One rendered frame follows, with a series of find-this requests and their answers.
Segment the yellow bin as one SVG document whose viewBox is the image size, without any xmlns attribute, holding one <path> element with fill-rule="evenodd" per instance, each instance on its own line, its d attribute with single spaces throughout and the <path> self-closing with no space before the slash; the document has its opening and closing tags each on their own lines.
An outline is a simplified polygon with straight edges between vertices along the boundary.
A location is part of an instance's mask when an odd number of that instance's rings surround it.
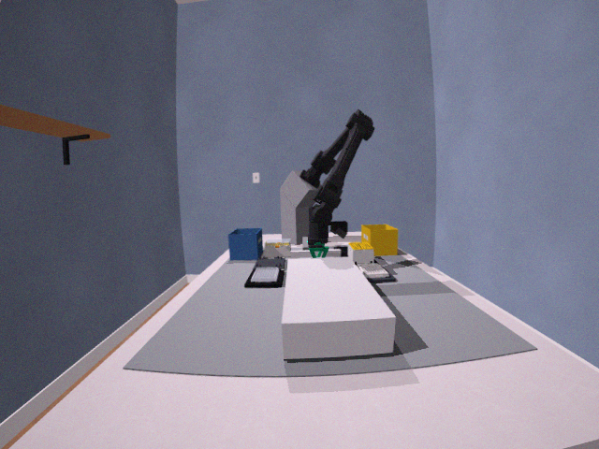
<svg viewBox="0 0 599 449">
<path fill-rule="evenodd" d="M 361 226 L 361 242 L 373 247 L 374 256 L 398 254 L 398 229 L 387 224 Z"/>
</svg>

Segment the grey bench mat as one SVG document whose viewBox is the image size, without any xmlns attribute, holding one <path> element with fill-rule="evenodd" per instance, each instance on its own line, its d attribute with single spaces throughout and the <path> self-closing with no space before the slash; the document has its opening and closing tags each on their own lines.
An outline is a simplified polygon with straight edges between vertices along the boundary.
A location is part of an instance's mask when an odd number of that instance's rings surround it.
<svg viewBox="0 0 599 449">
<path fill-rule="evenodd" d="M 244 288 L 256 260 L 230 260 L 123 369 L 225 377 L 315 377 L 420 369 L 537 350 L 400 254 L 371 283 L 396 316 L 393 355 L 284 361 L 282 287 Z"/>
</svg>

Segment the blue bin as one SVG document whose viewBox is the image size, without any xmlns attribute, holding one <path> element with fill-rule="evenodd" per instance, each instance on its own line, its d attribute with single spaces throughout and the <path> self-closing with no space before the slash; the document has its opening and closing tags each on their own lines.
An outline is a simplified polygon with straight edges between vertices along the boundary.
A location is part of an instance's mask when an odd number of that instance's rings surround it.
<svg viewBox="0 0 599 449">
<path fill-rule="evenodd" d="M 257 260 L 263 253 L 262 228 L 237 228 L 228 234 L 230 260 Z"/>
</svg>

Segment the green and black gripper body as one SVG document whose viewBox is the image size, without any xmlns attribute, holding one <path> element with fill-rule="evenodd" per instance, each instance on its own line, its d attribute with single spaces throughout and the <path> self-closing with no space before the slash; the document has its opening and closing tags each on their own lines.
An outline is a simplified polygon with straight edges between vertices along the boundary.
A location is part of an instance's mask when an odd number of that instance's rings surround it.
<svg viewBox="0 0 599 449">
<path fill-rule="evenodd" d="M 309 248 L 323 248 L 323 245 L 314 245 L 317 242 L 321 244 L 328 243 L 328 238 L 319 239 L 317 231 L 317 223 L 309 222 L 309 235 L 308 235 L 308 246 Z"/>
</svg>

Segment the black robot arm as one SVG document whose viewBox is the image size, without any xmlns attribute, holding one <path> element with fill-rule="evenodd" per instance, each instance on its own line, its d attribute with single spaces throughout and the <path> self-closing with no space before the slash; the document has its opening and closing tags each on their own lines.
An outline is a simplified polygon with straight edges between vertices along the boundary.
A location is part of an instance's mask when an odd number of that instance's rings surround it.
<svg viewBox="0 0 599 449">
<path fill-rule="evenodd" d="M 328 149 L 320 151 L 314 157 L 311 168 L 307 171 L 302 170 L 302 175 L 299 175 L 317 189 L 320 184 L 319 175 L 325 172 L 327 175 L 331 171 L 313 197 L 313 200 L 320 205 L 315 204 L 309 208 L 309 222 L 317 223 L 319 239 L 329 237 L 329 225 L 331 225 L 330 232 L 333 234 L 337 234 L 343 239 L 347 235 L 347 222 L 332 222 L 332 213 L 341 203 L 340 196 L 343 192 L 344 179 L 361 140 L 367 141 L 374 131 L 373 120 L 359 109 L 350 118 L 343 133 Z M 336 161 L 334 157 L 340 150 L 342 151 Z"/>
</svg>

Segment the white assay plate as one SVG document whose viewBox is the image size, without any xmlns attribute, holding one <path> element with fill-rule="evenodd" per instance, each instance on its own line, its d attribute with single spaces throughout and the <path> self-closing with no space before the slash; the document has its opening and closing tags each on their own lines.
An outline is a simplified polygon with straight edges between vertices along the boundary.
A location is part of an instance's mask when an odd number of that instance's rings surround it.
<svg viewBox="0 0 599 449">
<path fill-rule="evenodd" d="M 277 282 L 278 274 L 278 268 L 256 268 L 251 282 Z"/>
<path fill-rule="evenodd" d="M 357 267 L 363 273 L 365 278 L 385 278 L 388 273 L 377 263 L 374 264 L 357 264 Z"/>
</svg>

